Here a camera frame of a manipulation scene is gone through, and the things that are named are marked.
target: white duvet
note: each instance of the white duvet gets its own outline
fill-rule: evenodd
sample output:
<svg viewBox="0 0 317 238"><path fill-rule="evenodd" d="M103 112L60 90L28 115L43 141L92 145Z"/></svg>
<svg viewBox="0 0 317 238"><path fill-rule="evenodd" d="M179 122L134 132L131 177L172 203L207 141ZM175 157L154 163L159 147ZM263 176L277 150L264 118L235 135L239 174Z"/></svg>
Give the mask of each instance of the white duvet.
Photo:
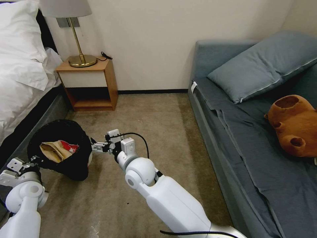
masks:
<svg viewBox="0 0 317 238"><path fill-rule="evenodd" d="M59 55L52 49L47 48L48 55L45 67L46 74L35 75L38 80L47 82L43 90L20 83L12 77L2 77L2 72L15 72L19 74L19 67L23 65L21 59L10 58L0 55L0 145L4 139L10 135L17 125L36 106L38 101L53 87L60 84L59 79L54 74L55 68L62 62ZM32 71L32 65L28 65L28 72Z"/></svg>

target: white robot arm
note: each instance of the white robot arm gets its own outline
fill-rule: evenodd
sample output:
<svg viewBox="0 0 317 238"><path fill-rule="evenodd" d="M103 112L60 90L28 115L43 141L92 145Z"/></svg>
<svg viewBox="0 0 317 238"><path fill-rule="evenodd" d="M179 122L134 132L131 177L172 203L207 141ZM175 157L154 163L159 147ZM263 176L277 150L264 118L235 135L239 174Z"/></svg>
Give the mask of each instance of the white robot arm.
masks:
<svg viewBox="0 0 317 238"><path fill-rule="evenodd" d="M92 149L115 156L125 172L127 184L146 199L152 211L173 231L162 233L195 238L246 238L232 227L212 224L202 205L189 192L171 177L164 176L150 159L137 156L135 142L132 138L124 139L126 134L120 134L117 129L109 131L106 142L92 140ZM36 166L32 159L31 163L12 159L7 166L13 171L4 170L0 174L0 184L13 187L6 206L15 213L0 229L0 237L39 237L41 216L37 208L45 204L48 193L42 186L38 169L31 168Z"/></svg>
<svg viewBox="0 0 317 238"><path fill-rule="evenodd" d="M41 216L37 208L44 206L48 192L42 186L35 164L14 158L7 165L13 171L4 170L0 174L0 184L13 187L6 198L7 209L15 215L0 229L0 237L38 238Z"/></svg>
<svg viewBox="0 0 317 238"><path fill-rule="evenodd" d="M117 129L109 131L107 142L94 143L93 150L115 155L127 184L146 199L151 210L173 231L162 233L195 238L246 238L232 227L211 223L202 205L188 191L164 176L150 159L137 156L134 140L123 139L126 134Z"/></svg>

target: bed frame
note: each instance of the bed frame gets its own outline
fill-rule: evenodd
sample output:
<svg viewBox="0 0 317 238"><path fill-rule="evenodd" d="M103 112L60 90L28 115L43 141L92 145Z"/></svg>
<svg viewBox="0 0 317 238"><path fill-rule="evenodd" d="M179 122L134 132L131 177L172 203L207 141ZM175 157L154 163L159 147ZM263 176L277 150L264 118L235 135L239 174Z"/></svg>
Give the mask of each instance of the bed frame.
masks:
<svg viewBox="0 0 317 238"><path fill-rule="evenodd" d="M57 52L51 32L40 10L38 11L36 20L41 29L41 38L44 47L50 47ZM26 149L34 133L46 123L65 118L69 109L70 105L64 95L62 86L51 89L0 146L0 172L6 169L7 163L14 157L27 161ZM10 187L0 185L0 198L3 201L10 190ZM0 205L0 220L6 212L7 210Z"/></svg>

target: gray pillow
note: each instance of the gray pillow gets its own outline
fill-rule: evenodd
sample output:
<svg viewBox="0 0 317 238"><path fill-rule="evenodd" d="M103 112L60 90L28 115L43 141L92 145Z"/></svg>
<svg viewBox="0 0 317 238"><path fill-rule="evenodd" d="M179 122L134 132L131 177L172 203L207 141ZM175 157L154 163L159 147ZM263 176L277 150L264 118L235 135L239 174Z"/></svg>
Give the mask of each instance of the gray pillow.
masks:
<svg viewBox="0 0 317 238"><path fill-rule="evenodd" d="M317 62L317 38L281 31L232 58L207 77L234 103L265 93Z"/></svg>

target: trash bag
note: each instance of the trash bag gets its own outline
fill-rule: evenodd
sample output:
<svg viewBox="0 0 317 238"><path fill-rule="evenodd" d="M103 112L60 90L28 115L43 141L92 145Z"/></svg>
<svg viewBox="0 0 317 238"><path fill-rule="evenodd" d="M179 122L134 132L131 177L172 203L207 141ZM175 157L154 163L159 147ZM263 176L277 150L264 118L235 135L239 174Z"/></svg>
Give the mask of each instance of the trash bag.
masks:
<svg viewBox="0 0 317 238"><path fill-rule="evenodd" d="M49 160L41 151L42 142L63 140L79 148L67 159L56 163ZM41 168L55 170L73 180L83 181L88 176L88 159L92 152L91 142L80 125L71 120L56 120L41 127L27 146L28 158L37 156L35 162Z"/></svg>

